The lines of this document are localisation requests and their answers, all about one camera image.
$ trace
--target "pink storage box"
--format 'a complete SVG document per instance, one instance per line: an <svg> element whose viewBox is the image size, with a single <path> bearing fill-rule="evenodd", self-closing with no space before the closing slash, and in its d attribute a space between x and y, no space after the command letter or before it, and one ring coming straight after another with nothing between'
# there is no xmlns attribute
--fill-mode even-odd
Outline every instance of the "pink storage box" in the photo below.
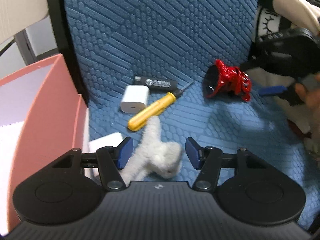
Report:
<svg viewBox="0 0 320 240"><path fill-rule="evenodd" d="M71 148L82 148L87 107L61 54L0 80L0 233L19 222L16 186Z"/></svg>

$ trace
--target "blue chair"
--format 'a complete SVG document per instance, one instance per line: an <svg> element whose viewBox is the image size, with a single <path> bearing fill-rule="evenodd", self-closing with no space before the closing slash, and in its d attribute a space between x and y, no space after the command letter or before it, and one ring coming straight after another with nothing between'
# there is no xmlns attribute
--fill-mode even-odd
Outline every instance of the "blue chair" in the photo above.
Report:
<svg viewBox="0 0 320 240"><path fill-rule="evenodd" d="M299 224L311 225L320 210L320 171L275 102L260 98L257 86L249 103L202 96L202 79L215 59L228 65L246 61L257 0L48 0L48 5L59 52L89 106L90 139L120 132L139 143L142 131L129 131L132 115L119 110L134 75L174 79L180 86L195 80L160 115L162 140L184 145L193 137L226 153L246 146L303 187L307 202ZM152 94L149 102L161 96ZM185 154L182 166L172 181L192 184L197 171ZM222 170L219 183L231 176L232 170Z"/></svg>

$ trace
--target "red toy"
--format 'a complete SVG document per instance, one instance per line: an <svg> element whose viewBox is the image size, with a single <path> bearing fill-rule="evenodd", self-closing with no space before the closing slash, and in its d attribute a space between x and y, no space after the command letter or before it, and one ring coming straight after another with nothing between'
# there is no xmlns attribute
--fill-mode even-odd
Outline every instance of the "red toy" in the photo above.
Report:
<svg viewBox="0 0 320 240"><path fill-rule="evenodd" d="M251 81L248 75L239 67L228 67L222 60L217 59L205 74L202 83L206 98L211 98L218 92L233 91L235 95L248 102L250 101Z"/></svg>

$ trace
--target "white plush toy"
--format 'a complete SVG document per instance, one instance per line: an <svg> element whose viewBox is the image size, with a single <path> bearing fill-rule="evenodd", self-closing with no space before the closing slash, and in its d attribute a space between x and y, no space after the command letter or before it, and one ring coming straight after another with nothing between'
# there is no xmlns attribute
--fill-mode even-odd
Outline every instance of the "white plush toy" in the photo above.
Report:
<svg viewBox="0 0 320 240"><path fill-rule="evenodd" d="M182 148L176 142L161 141L159 117L149 118L140 145L120 172L128 186L130 181L140 181L152 172L168 179L177 175L181 168Z"/></svg>

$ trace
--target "battery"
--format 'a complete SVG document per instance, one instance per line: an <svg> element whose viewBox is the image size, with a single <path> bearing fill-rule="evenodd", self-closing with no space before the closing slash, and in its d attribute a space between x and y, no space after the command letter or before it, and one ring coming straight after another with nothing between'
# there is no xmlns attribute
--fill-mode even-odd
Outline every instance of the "battery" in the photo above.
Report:
<svg viewBox="0 0 320 240"><path fill-rule="evenodd" d="M177 89L178 82L170 79L135 76L134 85L147 86L150 90L171 92Z"/></svg>

